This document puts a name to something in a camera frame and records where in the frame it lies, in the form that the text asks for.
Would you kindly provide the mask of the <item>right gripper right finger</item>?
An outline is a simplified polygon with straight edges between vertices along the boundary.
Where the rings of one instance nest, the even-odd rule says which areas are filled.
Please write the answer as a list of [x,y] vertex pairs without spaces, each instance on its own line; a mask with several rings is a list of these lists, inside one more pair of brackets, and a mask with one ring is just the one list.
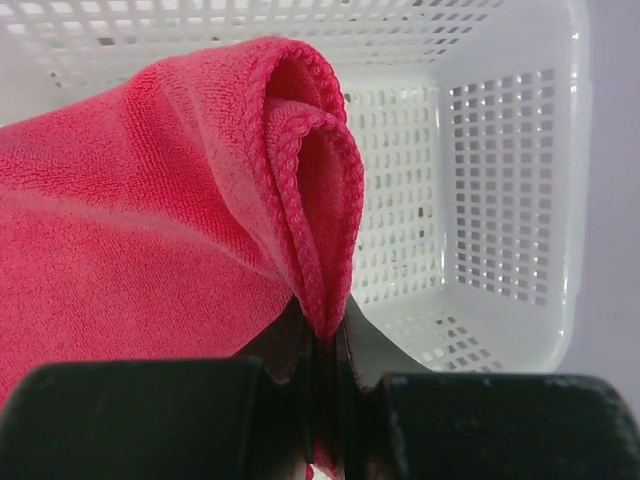
[[436,373],[349,301],[336,333],[342,479],[635,479],[639,429],[589,376]]

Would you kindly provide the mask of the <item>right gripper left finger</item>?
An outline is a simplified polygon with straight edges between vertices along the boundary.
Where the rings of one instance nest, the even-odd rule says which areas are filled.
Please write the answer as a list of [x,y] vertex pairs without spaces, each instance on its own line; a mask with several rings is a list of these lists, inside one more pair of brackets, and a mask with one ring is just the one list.
[[54,363],[1,413],[5,479],[302,479],[312,332],[297,300],[229,358]]

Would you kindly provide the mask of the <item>pink microfiber towel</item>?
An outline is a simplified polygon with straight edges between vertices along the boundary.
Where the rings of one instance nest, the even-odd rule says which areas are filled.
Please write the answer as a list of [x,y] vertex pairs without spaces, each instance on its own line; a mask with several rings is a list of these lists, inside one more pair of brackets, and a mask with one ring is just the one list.
[[364,167],[329,62],[264,37],[1,131],[1,390],[48,361],[237,352],[346,308]]

